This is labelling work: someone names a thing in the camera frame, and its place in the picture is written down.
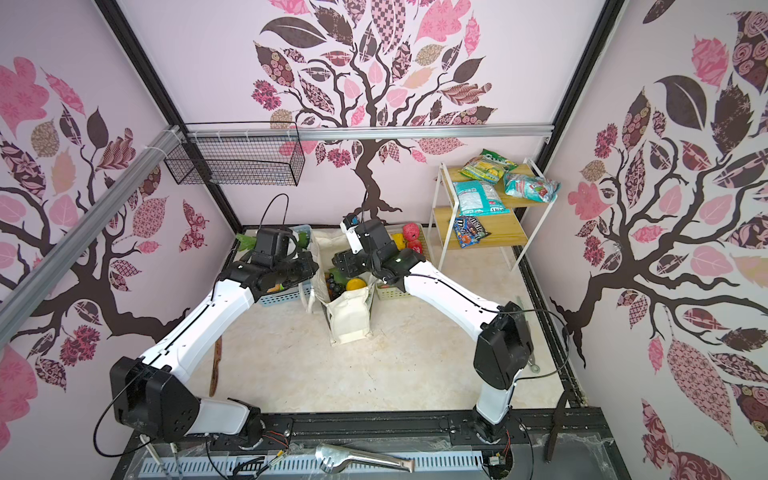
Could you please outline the orange fruit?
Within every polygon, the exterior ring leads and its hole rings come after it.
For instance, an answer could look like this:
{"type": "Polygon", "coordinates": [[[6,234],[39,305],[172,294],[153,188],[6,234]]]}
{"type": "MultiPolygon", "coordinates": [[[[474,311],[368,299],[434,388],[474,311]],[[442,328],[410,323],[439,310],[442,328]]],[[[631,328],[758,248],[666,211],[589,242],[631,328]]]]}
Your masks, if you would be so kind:
{"type": "Polygon", "coordinates": [[[367,282],[362,278],[352,278],[347,281],[345,289],[347,291],[356,291],[365,289],[368,286],[367,282]]]}

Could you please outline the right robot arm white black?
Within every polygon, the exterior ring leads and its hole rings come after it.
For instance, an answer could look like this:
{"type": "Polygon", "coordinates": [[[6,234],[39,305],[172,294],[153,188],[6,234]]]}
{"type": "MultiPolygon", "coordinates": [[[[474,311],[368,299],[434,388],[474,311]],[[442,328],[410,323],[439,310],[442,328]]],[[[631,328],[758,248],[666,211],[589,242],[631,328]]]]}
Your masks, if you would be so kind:
{"type": "Polygon", "coordinates": [[[400,250],[381,221],[350,214],[340,224],[350,245],[333,256],[345,276],[370,273],[419,298],[458,325],[475,342],[473,368],[482,388],[473,408],[474,430],[494,443],[504,435],[514,389],[534,351],[520,306],[501,305],[462,287],[410,248],[400,250]]]}

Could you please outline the cream canvas grocery bag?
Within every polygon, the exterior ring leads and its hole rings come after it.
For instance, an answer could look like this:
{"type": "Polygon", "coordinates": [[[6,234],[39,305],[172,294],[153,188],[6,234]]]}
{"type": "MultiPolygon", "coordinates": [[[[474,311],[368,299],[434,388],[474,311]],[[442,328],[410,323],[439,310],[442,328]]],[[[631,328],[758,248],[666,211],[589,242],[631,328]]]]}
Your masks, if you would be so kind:
{"type": "Polygon", "coordinates": [[[312,293],[308,300],[307,312],[310,313],[315,306],[321,307],[332,345],[351,343],[372,336],[371,308],[376,284],[374,277],[370,273],[358,275],[366,286],[353,291],[345,290],[335,300],[331,299],[326,282],[326,275],[334,268],[333,256],[349,248],[347,238],[340,230],[312,230],[309,252],[318,265],[318,270],[310,280],[312,293]]]}

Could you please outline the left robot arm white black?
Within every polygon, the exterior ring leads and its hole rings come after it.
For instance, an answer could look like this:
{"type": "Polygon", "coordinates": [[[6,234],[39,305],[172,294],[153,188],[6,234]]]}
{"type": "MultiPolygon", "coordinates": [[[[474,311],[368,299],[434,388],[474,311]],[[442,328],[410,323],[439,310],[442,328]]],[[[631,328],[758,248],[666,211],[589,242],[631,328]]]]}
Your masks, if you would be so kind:
{"type": "Polygon", "coordinates": [[[242,447],[264,432],[259,408],[236,400],[198,397],[187,383],[225,331],[274,287],[298,286],[318,270],[298,234],[287,227],[258,230],[255,246],[226,266],[210,293],[156,345],[110,370],[116,421],[163,443],[211,435],[242,447]]]}

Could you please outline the dark grape bunch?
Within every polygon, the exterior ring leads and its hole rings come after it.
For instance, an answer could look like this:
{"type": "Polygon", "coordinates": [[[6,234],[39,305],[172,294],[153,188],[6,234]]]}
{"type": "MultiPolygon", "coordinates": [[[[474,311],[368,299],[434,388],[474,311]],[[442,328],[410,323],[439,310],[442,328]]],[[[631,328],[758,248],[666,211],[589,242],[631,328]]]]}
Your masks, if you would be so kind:
{"type": "Polygon", "coordinates": [[[326,287],[331,301],[339,298],[345,291],[346,286],[344,283],[337,283],[333,274],[328,273],[325,275],[326,287]]]}

